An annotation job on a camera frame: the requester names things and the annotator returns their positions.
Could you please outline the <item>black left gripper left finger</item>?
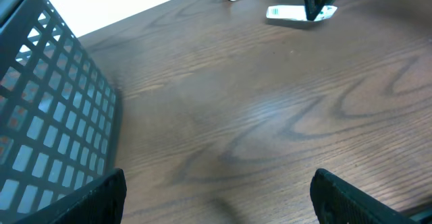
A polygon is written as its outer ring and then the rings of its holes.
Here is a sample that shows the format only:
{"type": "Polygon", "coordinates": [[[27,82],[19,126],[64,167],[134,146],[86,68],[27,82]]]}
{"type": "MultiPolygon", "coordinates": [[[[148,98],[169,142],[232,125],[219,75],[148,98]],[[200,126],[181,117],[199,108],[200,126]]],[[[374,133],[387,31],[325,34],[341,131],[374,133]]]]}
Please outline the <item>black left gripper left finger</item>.
{"type": "Polygon", "coordinates": [[[124,171],[116,168],[16,224],[120,224],[126,193],[124,171]]]}

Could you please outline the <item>white green medicine box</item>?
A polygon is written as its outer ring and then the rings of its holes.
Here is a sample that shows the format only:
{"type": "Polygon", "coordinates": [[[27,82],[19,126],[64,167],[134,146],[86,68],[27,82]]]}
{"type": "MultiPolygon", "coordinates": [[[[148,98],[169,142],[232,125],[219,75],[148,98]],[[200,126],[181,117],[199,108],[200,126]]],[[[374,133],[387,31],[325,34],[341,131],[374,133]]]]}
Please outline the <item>white green medicine box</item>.
{"type": "MultiPolygon", "coordinates": [[[[315,19],[310,22],[320,22],[331,18],[337,11],[338,7],[326,5],[318,13],[315,19]]],[[[308,22],[306,9],[304,5],[274,5],[269,6],[266,12],[267,19],[287,20],[295,22],[308,22]]]]}

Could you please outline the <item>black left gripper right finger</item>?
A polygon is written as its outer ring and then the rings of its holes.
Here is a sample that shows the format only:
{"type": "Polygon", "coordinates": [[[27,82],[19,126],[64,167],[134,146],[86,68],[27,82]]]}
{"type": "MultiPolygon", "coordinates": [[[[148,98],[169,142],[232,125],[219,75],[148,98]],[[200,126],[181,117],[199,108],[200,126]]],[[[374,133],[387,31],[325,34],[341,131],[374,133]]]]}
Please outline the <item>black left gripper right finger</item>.
{"type": "Polygon", "coordinates": [[[326,169],[317,169],[310,199],[320,224],[415,223],[326,169]]]}

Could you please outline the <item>grey plastic basket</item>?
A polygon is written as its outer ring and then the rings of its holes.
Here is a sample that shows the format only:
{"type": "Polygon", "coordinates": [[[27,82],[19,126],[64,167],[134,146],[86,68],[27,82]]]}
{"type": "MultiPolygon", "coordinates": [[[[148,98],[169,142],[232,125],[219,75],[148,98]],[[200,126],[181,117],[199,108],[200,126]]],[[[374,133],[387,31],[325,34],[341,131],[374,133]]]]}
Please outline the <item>grey plastic basket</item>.
{"type": "Polygon", "coordinates": [[[101,183],[119,100],[49,0],[1,0],[1,222],[101,183]]]}

